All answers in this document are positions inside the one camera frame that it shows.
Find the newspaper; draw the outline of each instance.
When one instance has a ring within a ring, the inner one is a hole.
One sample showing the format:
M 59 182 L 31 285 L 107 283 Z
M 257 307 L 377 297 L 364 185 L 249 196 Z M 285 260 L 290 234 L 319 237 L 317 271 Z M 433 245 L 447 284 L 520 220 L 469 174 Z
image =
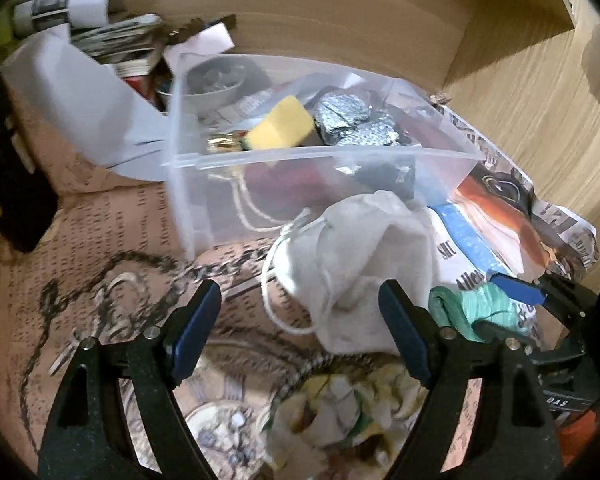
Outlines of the newspaper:
M 121 19 L 124 10 L 122 0 L 27 0 L 13 7 L 13 31 L 26 38 L 61 23 L 103 27 Z
M 263 462 L 258 422 L 266 414 L 270 396 L 321 352 L 313 336 L 283 333 L 264 312 L 258 277 L 272 240 L 215 248 L 195 262 L 185 260 L 162 184 L 121 187 L 133 181 L 75 164 L 75 152 L 66 143 L 54 153 L 49 139 L 59 134 L 22 103 L 16 111 L 32 153 L 62 199 L 54 224 L 33 253 L 16 254 L 0 238 L 0 430 L 35 469 L 46 417 L 78 342 L 89 335 L 105 344 L 132 339 L 145 327 L 162 324 L 174 308 L 188 301 L 203 279 L 212 278 L 222 288 L 221 314 L 195 372 L 176 389 L 175 396 L 219 478 L 251 479 Z M 448 203 L 475 235 L 464 230 L 464 238 L 458 236 L 459 222 L 447 222 L 436 231 L 440 234 L 436 240 L 438 263 L 455 262 L 448 272 L 449 282 L 457 282 L 459 290 L 472 288 L 485 274 L 480 263 L 472 261 L 478 261 L 474 254 L 458 260 L 465 253 L 451 233 L 460 243 L 463 239 L 481 240 L 490 250 L 489 257 L 509 270 L 516 265 L 516 253 L 524 252 L 525 258 L 534 256 L 540 261 L 526 269 L 530 275 L 541 273 L 544 262 L 545 268 L 578 279 L 598 257 L 592 229 L 561 208 L 535 206 L 540 202 L 520 170 L 450 110 L 443 108 L 442 113 L 490 154 L 483 169 L 478 168 Z M 488 189 L 495 192 L 485 200 L 475 183 L 479 180 L 486 190 L 489 176 L 499 179 L 502 189 L 517 183 L 520 197 L 515 192 L 498 194 L 493 187 Z M 91 192 L 76 194 L 85 190 Z M 513 235 L 494 235 L 499 232 L 493 227 L 498 222 L 489 224 L 478 212 L 502 220 L 499 215 L 520 211 L 525 200 L 531 200 L 531 207 L 521 212 L 519 226 L 527 235 L 531 226 L 537 237 L 518 238 L 525 248 L 516 251 Z M 430 214 L 443 223 L 439 211 L 432 209 Z M 272 307 L 279 317 L 288 324 L 308 323 L 307 312 L 275 279 L 270 279 L 269 286 Z M 127 381 L 121 388 L 139 461 L 156 468 L 132 384 Z M 462 462 L 479 392 L 479 381 L 473 381 L 445 468 Z M 236 412 L 245 418 L 245 428 L 240 438 L 227 442 L 226 421 Z M 236 461 L 236 456 L 245 459 Z M 347 477 L 343 470 L 331 473 Z

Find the green object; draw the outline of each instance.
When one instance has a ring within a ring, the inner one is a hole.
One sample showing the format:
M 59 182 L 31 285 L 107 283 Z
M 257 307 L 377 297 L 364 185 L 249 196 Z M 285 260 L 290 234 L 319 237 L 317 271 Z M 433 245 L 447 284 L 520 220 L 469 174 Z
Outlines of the green object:
M 446 286 L 435 286 L 429 293 L 429 313 L 438 326 L 452 326 L 470 341 L 482 342 L 471 328 L 479 319 L 519 331 L 516 305 L 493 283 L 460 293 Z

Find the green fabric roll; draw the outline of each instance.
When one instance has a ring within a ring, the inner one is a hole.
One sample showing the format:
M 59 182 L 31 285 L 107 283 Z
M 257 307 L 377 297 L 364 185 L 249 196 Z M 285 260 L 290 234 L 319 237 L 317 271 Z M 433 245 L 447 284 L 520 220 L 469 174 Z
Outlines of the green fabric roll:
M 470 341 L 482 342 L 471 328 L 479 319 L 519 331 L 516 305 L 493 283 L 459 294 L 446 286 L 435 286 L 429 293 L 429 312 L 438 326 L 452 326 Z

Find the silver foil wrapped object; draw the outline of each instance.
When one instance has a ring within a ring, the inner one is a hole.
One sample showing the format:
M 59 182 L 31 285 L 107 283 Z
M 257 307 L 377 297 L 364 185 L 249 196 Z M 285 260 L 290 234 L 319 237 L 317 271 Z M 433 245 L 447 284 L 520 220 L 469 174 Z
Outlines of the silver foil wrapped object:
M 329 92 L 315 108 L 315 121 L 328 146 L 408 146 L 394 119 L 355 94 Z

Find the drawstring bag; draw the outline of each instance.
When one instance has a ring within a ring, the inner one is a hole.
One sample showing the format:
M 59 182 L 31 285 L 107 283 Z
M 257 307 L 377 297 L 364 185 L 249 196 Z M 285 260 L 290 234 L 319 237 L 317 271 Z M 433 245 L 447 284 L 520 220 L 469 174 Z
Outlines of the drawstring bag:
M 396 279 L 411 301 L 427 308 L 433 281 L 433 245 L 427 215 L 392 192 L 341 200 L 309 222 L 305 210 L 282 229 L 261 275 L 271 320 L 295 335 L 315 333 L 334 354 L 397 354 L 378 309 L 378 290 Z M 282 287 L 308 310 L 312 325 L 297 328 L 272 311 L 267 276 L 273 266 Z

